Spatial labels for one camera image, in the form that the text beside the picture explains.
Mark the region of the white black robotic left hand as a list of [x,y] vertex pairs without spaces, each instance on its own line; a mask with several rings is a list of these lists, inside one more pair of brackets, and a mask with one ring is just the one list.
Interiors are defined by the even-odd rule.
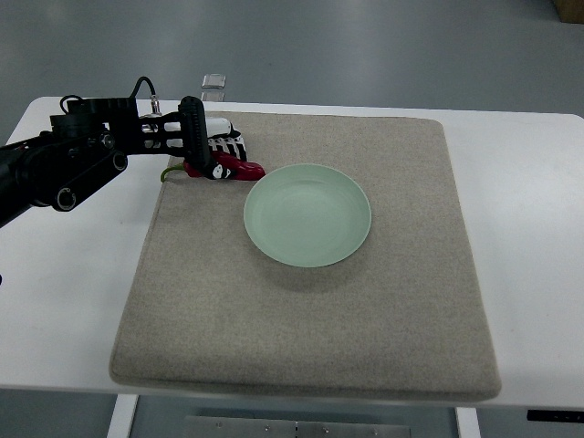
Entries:
[[243,135],[228,119],[210,118],[206,122],[211,129],[207,142],[215,164],[203,172],[203,177],[244,181],[247,149]]

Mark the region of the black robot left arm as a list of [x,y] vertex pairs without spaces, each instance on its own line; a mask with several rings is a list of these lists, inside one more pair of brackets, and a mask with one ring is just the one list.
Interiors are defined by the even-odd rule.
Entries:
[[127,98],[84,99],[67,95],[51,128],[1,149],[1,223],[33,206],[69,212],[128,166],[131,155],[182,157],[203,177],[226,179],[231,172],[212,155],[203,103],[187,96],[175,112],[161,114],[151,98],[151,115],[137,109],[138,92]]

